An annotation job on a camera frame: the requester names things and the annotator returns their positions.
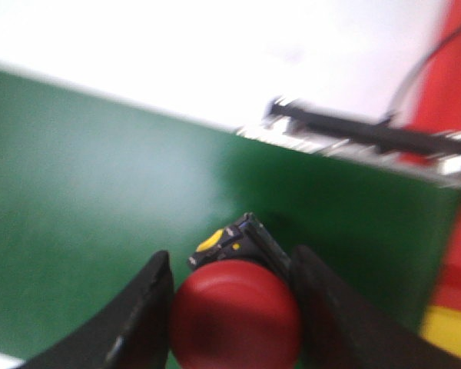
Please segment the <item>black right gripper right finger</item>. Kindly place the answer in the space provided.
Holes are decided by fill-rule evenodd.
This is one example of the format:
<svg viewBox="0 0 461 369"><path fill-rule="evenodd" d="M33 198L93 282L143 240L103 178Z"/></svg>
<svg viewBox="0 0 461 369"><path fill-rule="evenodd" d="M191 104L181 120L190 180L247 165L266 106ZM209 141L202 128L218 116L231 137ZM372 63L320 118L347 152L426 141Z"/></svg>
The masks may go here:
<svg viewBox="0 0 461 369"><path fill-rule="evenodd" d="M305 368L461 368L374 307L309 247L291 255L290 282L303 322Z"/></svg>

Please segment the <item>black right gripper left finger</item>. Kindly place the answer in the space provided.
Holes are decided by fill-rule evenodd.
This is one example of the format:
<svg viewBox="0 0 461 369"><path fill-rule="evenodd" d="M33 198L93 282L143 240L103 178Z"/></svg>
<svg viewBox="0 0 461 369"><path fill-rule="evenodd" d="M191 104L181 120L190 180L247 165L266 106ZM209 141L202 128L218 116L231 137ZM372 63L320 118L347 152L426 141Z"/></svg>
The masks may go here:
<svg viewBox="0 0 461 369"><path fill-rule="evenodd" d="M96 315L23 368L165 368L174 277L167 251L154 253Z"/></svg>

